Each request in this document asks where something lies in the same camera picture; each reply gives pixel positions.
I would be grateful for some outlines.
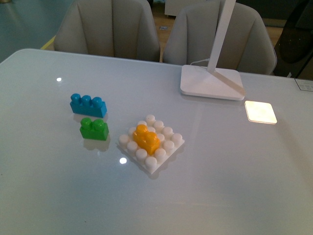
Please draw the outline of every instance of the wooden floor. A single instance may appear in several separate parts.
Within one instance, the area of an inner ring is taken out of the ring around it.
[[[164,7],[165,4],[161,2],[155,2],[153,7],[152,7],[152,14],[155,20],[156,24],[156,31],[157,31],[157,36],[160,42],[161,46],[161,58],[160,61],[162,61],[162,55],[163,51],[166,45],[166,42],[170,36],[171,30],[173,28],[173,24],[175,21],[175,17],[172,16],[166,16],[164,14]],[[267,27],[269,37],[275,46],[283,28],[277,28],[277,27]],[[47,50],[54,50],[53,47],[53,40],[47,44],[45,47]]]

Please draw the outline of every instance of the chair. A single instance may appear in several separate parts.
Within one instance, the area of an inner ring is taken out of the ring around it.
[[[207,0],[183,8],[164,49],[163,62],[186,65],[210,57],[221,0]],[[271,74],[276,54],[260,15],[252,8],[236,3],[218,68],[242,72]],[[207,62],[197,64],[207,66]]]
[[[54,40],[55,50],[137,60],[160,60],[147,0],[75,0]]]

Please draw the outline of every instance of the toy block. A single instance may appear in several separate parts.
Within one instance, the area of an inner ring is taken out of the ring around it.
[[[80,128],[80,133],[84,139],[99,141],[107,140],[109,129],[108,125],[103,122],[102,119],[91,121],[89,117],[85,117],[81,120],[80,124],[82,125]]]
[[[91,99],[89,95],[84,95],[81,98],[79,94],[73,94],[70,98],[70,106],[75,114],[103,118],[107,113],[106,104],[100,97]]]
[[[129,158],[153,174],[184,142],[181,134],[174,133],[171,127],[164,127],[164,123],[156,120],[155,116],[147,115],[145,121],[140,121],[127,134],[119,136],[118,146]],[[145,149],[146,144],[151,152]]]
[[[160,146],[160,140],[157,138],[157,134],[152,131],[148,131],[148,127],[144,124],[137,126],[133,132],[133,139],[140,148],[147,151],[149,155],[155,153]]]

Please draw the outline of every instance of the glossy table surface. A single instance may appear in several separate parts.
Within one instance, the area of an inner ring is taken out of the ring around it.
[[[313,93],[241,73],[243,101],[187,96],[180,73],[34,49],[2,62],[0,234],[312,234]],[[106,142],[81,137],[73,93],[106,102]],[[250,122],[246,100],[270,103],[277,124]],[[153,175],[116,144],[148,114],[185,139]]]

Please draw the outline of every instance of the desk lamp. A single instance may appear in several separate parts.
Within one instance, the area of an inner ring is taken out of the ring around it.
[[[232,100],[244,99],[246,93],[238,71],[216,68],[235,2],[236,0],[224,0],[207,68],[193,65],[182,67],[180,89],[183,94]]]

